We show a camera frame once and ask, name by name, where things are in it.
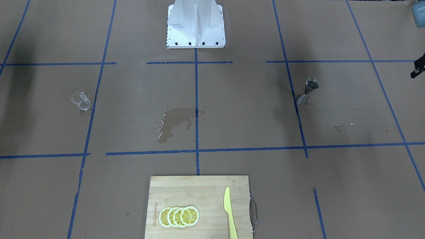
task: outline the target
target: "sliced lemon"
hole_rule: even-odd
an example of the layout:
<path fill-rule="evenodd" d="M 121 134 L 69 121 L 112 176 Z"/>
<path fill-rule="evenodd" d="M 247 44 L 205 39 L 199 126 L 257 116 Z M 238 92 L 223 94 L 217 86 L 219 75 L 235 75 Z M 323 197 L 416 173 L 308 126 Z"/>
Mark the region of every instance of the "sliced lemon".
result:
<path fill-rule="evenodd" d="M 180 214 L 180 220 L 185 226 L 193 226 L 199 220 L 199 210 L 193 206 L 185 207 Z"/>
<path fill-rule="evenodd" d="M 173 215 L 173 224 L 176 225 L 179 228 L 185 228 L 186 226 L 181 222 L 181 212 L 184 210 L 185 208 L 179 208 L 176 211 L 174 211 L 174 215 Z"/>
<path fill-rule="evenodd" d="M 175 225 L 174 223 L 173 223 L 173 221 L 174 221 L 174 212 L 177 210 L 177 209 L 179 209 L 180 207 L 173 207 L 173 208 L 171 208 L 169 211 L 168 211 L 168 213 L 167 213 L 167 222 L 168 222 L 168 224 L 170 225 L 170 226 L 172 226 L 173 228 L 178 228 L 178 226 L 177 225 Z"/>
<path fill-rule="evenodd" d="M 159 216 L 161 217 L 159 219 L 159 223 L 161 224 L 161 226 L 163 226 L 165 228 L 171 227 L 171 225 L 167 221 L 167 214 L 168 214 L 168 211 L 170 209 L 171 209 L 171 207 L 166 207 L 166 208 L 162 209 L 161 212 L 159 213 Z"/>

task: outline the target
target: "shot glass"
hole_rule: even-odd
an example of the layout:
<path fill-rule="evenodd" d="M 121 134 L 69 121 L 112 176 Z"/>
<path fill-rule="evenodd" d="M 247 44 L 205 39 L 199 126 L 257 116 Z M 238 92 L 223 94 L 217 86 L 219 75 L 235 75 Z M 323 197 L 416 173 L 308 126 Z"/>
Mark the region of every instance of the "shot glass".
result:
<path fill-rule="evenodd" d="M 71 96 L 71 102 L 74 103 L 82 111 L 86 111 L 91 107 L 91 102 L 84 94 L 84 92 L 74 93 Z"/>

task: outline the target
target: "metal jigger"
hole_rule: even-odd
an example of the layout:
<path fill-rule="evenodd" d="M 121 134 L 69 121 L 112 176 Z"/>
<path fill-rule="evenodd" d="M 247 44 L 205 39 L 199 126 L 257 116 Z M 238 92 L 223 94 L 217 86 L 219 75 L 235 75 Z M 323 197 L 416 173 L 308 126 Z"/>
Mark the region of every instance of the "metal jigger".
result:
<path fill-rule="evenodd" d="M 316 79 L 310 78 L 306 81 L 306 88 L 304 90 L 304 93 L 297 96 L 297 103 L 304 105 L 307 100 L 307 95 L 319 88 L 319 82 Z"/>

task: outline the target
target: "wooden cutting board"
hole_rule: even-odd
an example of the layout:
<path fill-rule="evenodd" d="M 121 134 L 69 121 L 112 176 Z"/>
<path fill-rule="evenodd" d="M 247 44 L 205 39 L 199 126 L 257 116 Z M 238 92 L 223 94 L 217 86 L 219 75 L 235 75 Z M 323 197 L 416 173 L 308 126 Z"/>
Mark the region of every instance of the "wooden cutting board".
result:
<path fill-rule="evenodd" d="M 229 239 L 223 199 L 230 187 L 238 239 L 252 239 L 248 176 L 153 176 L 150 178 L 145 239 Z M 165 207 L 194 206 L 199 221 L 186 228 L 165 228 L 159 212 Z"/>

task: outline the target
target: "yellow knife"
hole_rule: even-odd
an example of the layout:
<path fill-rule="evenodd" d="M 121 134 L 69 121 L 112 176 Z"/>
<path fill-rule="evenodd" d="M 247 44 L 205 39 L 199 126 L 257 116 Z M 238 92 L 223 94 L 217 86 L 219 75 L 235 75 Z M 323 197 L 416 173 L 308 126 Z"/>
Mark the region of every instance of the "yellow knife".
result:
<path fill-rule="evenodd" d="M 224 210 L 229 215 L 229 230 L 230 230 L 230 239 L 238 239 L 236 234 L 235 222 L 233 221 L 232 214 L 232 204 L 230 203 L 230 188 L 227 187 L 224 192 Z"/>

